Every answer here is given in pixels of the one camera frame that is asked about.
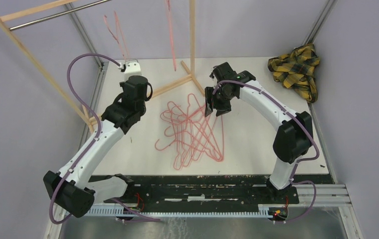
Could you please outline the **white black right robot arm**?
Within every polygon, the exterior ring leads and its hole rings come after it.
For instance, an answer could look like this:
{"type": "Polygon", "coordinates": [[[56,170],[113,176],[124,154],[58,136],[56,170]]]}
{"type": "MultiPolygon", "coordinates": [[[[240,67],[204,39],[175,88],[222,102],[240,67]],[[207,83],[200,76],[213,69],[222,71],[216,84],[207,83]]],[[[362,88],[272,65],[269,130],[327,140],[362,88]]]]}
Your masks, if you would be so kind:
{"type": "Polygon", "coordinates": [[[210,78],[217,83],[204,89],[205,117],[213,112],[216,116],[231,112],[231,100],[237,98],[252,106],[274,127],[276,136],[272,148],[277,161],[266,183],[266,197],[272,203],[279,203],[285,198],[285,189],[293,182],[304,155],[311,147],[319,155],[311,115],[290,109],[266,91],[249,71],[237,73],[228,62],[213,67],[210,78]]]}

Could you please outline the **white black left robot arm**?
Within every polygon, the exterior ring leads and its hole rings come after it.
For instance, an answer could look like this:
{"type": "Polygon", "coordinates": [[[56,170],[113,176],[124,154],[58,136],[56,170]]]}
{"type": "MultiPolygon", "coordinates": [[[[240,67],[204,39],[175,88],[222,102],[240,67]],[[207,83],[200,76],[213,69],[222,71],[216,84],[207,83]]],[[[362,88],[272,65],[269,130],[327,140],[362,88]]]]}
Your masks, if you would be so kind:
{"type": "Polygon", "coordinates": [[[147,90],[152,89],[147,78],[130,76],[121,82],[120,93],[101,115],[96,131],[76,155],[58,172],[48,171],[43,182],[51,199],[76,218],[84,216],[94,203],[119,198],[128,203],[134,199],[135,189],[122,175],[109,176],[91,182],[94,170],[110,149],[146,112],[145,103],[150,100],[147,90]]]}

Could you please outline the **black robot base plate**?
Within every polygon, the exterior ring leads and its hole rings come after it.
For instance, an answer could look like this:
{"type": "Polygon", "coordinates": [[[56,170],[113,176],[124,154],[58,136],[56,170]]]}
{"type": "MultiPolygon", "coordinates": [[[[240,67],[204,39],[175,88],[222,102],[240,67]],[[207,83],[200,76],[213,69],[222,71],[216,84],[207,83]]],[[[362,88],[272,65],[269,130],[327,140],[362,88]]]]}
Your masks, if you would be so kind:
{"type": "Polygon", "coordinates": [[[300,191],[292,186],[273,192],[268,175],[129,176],[119,201],[136,204],[144,213],[255,212],[259,205],[299,204],[300,191]]]}

